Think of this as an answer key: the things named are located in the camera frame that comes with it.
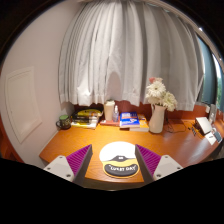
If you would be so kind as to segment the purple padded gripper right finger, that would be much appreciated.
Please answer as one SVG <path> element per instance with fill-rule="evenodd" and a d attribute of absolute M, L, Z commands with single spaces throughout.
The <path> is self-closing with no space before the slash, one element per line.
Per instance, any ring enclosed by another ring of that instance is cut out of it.
<path fill-rule="evenodd" d="M 169 155 L 160 156 L 140 145 L 135 145 L 135 155 L 145 184 L 152 183 L 182 169 L 182 166 Z"/>

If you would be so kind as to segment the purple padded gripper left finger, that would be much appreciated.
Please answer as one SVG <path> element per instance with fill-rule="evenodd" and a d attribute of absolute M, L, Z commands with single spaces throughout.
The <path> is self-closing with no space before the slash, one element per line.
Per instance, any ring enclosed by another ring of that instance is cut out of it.
<path fill-rule="evenodd" d="M 87 145 L 67 157 L 59 155 L 44 170 L 81 186 L 92 154 L 92 145 Z"/>

